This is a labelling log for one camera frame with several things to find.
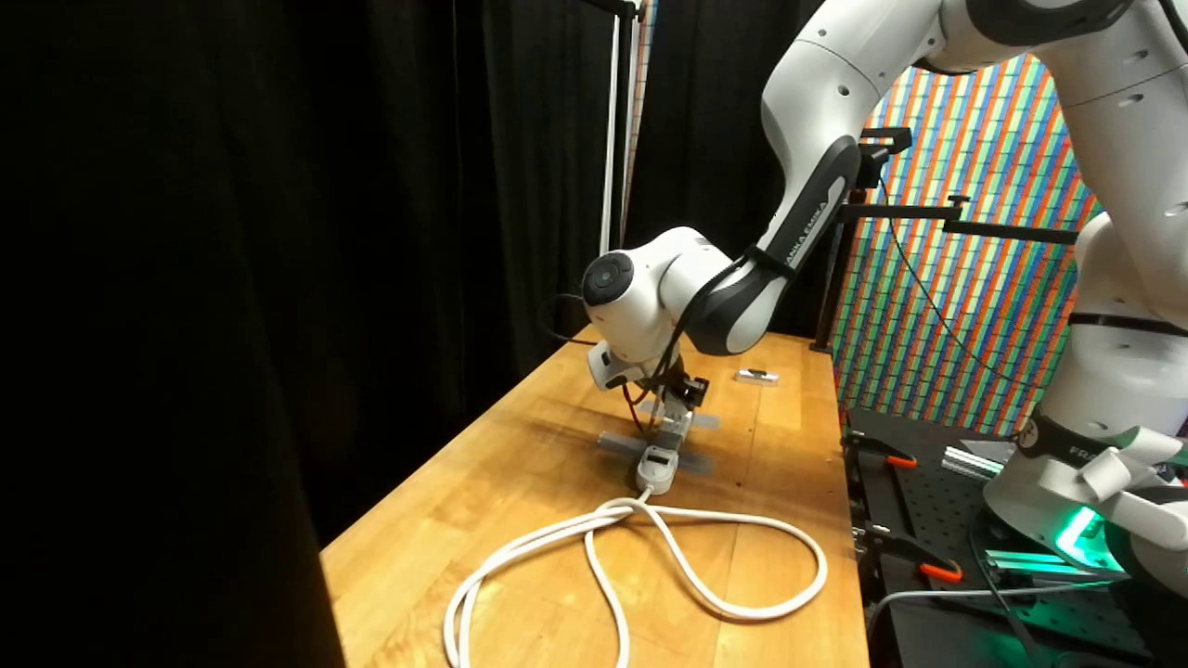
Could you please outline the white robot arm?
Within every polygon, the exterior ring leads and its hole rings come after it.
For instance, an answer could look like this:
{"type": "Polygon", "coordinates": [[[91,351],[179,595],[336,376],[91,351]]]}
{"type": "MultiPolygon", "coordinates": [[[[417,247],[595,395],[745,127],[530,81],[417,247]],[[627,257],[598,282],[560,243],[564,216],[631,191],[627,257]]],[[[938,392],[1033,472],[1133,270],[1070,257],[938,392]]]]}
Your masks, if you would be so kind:
{"type": "Polygon", "coordinates": [[[782,191],[725,257],[692,226],[598,257],[580,298],[601,384],[658,384],[676,346],[739,356],[777,300],[901,148],[866,127],[913,65],[968,74],[1033,56],[1053,76],[1073,160],[1099,201],[1078,233],[1078,308],[1053,383],[984,506],[1078,559],[1188,595],[1188,45],[1183,0],[824,0],[762,89],[782,191]]]}

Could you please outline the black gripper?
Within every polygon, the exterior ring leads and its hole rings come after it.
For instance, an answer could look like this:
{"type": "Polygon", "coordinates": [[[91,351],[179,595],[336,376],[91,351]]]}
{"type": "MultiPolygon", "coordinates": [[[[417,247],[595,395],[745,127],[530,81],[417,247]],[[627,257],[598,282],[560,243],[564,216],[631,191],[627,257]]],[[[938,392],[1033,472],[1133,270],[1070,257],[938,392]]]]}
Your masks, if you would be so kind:
{"type": "Polygon", "coordinates": [[[682,367],[669,367],[658,383],[658,392],[669,399],[679,399],[682,408],[697,408],[710,392],[710,383],[697,376],[685,376],[682,367]]]}

